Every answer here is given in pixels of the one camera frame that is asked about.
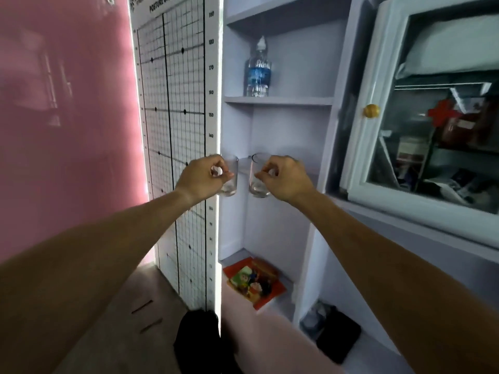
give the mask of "gold door knob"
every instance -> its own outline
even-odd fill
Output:
[[[369,104],[364,108],[364,116],[366,118],[377,118],[380,113],[380,109],[378,105]]]

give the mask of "gray floor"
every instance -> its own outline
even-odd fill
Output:
[[[138,268],[54,374],[180,374],[173,342],[186,311],[155,266]]]

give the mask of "hand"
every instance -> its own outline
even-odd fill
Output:
[[[218,166],[222,174],[218,176],[212,167]],[[175,191],[184,195],[190,207],[215,195],[224,183],[234,177],[229,172],[224,159],[220,155],[192,160],[180,175]]]
[[[268,174],[271,169],[275,176]],[[291,204],[299,195],[316,191],[303,163],[289,156],[272,156],[255,177],[265,184],[274,197]]]

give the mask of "right arm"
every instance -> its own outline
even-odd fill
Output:
[[[341,210],[294,159],[274,156],[257,177],[321,232],[417,374],[499,372],[499,316],[461,283]]]

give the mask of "blue label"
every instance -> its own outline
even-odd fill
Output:
[[[271,70],[269,68],[253,67],[248,69],[248,85],[271,84]]]

